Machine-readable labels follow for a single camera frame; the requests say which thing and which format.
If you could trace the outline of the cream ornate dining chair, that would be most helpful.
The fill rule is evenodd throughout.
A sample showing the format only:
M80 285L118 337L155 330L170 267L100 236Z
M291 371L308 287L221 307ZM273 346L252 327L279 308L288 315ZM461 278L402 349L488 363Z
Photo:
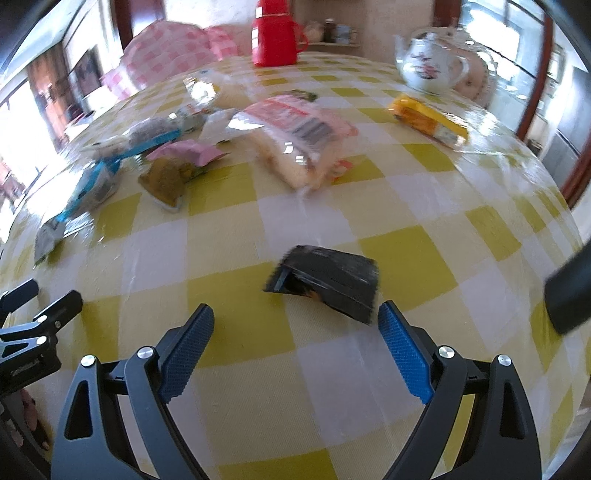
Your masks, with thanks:
M488 109L497 88L497 65L492 51L476 42L465 30L448 30L442 41L457 55L468 61L467 75L454 90L461 96Z

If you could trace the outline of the yellow checkered tablecloth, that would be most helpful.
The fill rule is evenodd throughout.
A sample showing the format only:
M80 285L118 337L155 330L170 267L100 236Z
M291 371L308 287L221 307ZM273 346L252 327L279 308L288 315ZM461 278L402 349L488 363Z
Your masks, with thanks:
M231 57L51 160L2 249L53 479L538 479L590 372L581 248L492 114L394 67Z

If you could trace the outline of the pink small snack packet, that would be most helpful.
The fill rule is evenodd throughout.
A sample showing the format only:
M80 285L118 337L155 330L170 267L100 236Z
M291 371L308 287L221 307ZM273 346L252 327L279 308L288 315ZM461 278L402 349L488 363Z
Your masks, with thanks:
M146 156L148 161L156 159L176 159L190 162L197 167L207 166L209 163L221 159L226 155L214 145L199 143L195 140L181 140L168 142L153 150Z

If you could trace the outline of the blue striped snack packet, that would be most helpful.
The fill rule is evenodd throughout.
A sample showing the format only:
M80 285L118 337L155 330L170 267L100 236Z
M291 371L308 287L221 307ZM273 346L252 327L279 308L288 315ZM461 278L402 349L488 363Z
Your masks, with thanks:
M94 210L113 195L120 184L121 160L99 160L82 173L74 192L63 211L57 215L60 222L77 218Z

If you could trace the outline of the green garlic snack packet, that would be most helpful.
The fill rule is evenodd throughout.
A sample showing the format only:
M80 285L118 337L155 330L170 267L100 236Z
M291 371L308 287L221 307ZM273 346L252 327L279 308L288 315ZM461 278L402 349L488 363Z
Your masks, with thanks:
M156 158L138 177L139 185L162 208L178 211L185 185L204 174L204 167L178 158Z

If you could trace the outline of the small green candy wrapper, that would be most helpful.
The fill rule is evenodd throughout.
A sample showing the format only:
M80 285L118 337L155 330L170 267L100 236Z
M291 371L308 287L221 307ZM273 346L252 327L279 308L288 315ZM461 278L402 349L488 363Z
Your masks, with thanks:
M304 90L291 90L290 95L294 96L298 99L305 100L308 102L315 102L318 99L318 95L312 92L304 91Z

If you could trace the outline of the pink checkered covered chair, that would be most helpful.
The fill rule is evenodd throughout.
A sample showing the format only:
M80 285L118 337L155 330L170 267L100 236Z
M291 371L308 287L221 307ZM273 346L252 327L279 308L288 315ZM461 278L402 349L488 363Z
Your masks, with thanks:
M238 46L219 26L160 20L145 27L123 50L102 83L118 100L175 75L238 55Z

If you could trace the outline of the white floral teapot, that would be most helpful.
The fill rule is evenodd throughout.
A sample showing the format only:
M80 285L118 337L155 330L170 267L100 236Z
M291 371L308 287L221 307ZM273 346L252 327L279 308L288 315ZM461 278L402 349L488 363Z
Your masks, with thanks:
M469 74L470 64L430 32L407 42L394 35L396 67L407 85L423 93L443 95Z

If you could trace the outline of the pink wafer cracker pack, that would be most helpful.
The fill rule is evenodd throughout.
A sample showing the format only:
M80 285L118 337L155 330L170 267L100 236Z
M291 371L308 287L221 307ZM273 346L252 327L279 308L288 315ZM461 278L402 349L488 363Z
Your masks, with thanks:
M317 190L339 176L342 146L358 129L328 109L290 94L235 113L228 133L245 135L257 158L294 190Z

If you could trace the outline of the red thermos jug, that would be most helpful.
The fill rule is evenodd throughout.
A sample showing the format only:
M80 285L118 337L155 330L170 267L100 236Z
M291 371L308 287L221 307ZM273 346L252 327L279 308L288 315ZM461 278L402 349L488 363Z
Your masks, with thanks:
M298 54L308 48L304 28L294 21L287 1L259 0L252 23L252 63L256 67L297 64Z

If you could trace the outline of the blue white milk candy packet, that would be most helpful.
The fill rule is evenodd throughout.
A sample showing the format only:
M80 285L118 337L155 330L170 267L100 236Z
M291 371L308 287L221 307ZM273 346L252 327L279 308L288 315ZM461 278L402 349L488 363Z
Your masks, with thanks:
M38 230L34 244L34 264L42 262L63 239L66 222L57 215L46 221Z

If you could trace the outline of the black snack packet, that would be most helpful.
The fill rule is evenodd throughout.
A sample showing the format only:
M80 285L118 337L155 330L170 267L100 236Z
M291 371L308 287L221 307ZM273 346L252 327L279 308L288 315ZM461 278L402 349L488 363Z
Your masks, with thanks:
M324 247L297 245L283 256L263 290L314 298L369 325L378 283L378 264L373 259Z

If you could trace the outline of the clear bag white rolls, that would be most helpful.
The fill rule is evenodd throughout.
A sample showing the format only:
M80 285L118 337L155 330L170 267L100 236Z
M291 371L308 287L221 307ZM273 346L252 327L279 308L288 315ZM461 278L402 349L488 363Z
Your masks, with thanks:
M200 108L242 110L257 101L256 91L216 70L192 72L183 78L183 84L193 103Z

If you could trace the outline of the corner wall shelf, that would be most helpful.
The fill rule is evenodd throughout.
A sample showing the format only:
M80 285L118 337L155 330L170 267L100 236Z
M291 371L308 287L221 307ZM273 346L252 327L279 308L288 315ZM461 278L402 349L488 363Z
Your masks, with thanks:
M324 22L308 21L304 24L308 45L315 47L358 48L358 30L352 26L336 23L329 18Z

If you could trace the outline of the yellow biscuit pack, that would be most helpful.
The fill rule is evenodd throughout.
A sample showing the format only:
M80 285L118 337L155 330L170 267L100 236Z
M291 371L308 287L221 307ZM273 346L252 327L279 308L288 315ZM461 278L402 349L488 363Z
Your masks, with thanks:
M419 98L401 94L394 98L388 111L403 124L449 148L459 148L469 140L468 125L463 119Z

